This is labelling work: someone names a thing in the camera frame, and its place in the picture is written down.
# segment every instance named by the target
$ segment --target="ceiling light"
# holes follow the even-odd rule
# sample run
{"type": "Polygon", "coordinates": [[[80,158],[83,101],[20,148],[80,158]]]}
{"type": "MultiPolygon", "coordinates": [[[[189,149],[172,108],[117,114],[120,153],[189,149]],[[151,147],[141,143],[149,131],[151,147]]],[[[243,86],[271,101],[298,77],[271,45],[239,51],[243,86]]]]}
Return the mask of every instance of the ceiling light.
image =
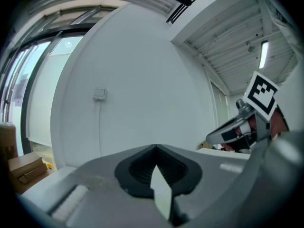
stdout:
{"type": "Polygon", "coordinates": [[[267,58],[268,45],[269,45],[269,42],[267,40],[262,42],[262,51],[261,51],[261,59],[260,59],[259,68],[263,68],[265,65],[266,58],[267,58]]]}

